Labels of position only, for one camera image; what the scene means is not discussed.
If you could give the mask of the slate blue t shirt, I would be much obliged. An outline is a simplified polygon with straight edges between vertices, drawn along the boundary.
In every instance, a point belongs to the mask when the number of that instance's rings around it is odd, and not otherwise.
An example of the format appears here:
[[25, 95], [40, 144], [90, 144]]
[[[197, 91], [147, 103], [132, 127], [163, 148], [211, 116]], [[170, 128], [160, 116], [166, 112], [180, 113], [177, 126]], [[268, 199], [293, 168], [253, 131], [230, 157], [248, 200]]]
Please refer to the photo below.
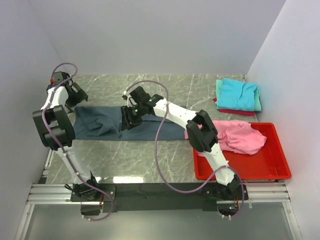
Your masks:
[[161, 117], [145, 115], [141, 125], [122, 131], [119, 106], [77, 106], [74, 111], [77, 140], [154, 141], [162, 121]]

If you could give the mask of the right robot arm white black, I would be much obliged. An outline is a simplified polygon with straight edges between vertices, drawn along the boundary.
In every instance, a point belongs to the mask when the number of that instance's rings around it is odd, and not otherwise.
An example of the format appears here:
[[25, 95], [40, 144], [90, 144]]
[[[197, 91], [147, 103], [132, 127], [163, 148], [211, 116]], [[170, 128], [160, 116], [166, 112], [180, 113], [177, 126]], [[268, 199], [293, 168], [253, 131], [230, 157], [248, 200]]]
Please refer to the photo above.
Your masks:
[[150, 96], [141, 86], [131, 92], [124, 91], [122, 98], [126, 101], [121, 107], [122, 131], [141, 125], [145, 115], [170, 120], [186, 130], [189, 144], [204, 155], [221, 185], [221, 195], [237, 194], [241, 179], [229, 167], [219, 145], [218, 130], [205, 110], [188, 110], [158, 94]]

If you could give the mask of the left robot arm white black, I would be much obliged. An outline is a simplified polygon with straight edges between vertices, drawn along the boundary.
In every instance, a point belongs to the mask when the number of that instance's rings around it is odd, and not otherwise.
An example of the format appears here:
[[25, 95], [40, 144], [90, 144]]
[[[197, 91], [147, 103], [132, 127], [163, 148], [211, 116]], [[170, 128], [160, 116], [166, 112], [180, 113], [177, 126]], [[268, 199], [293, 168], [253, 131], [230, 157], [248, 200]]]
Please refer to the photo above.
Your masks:
[[43, 107], [32, 113], [40, 140], [60, 156], [71, 173], [73, 184], [66, 184], [65, 188], [81, 200], [97, 200], [100, 197], [97, 180], [76, 151], [73, 143], [76, 134], [67, 114], [67, 110], [87, 100], [88, 96], [82, 95], [83, 91], [77, 84], [62, 79], [51, 79], [46, 92]]

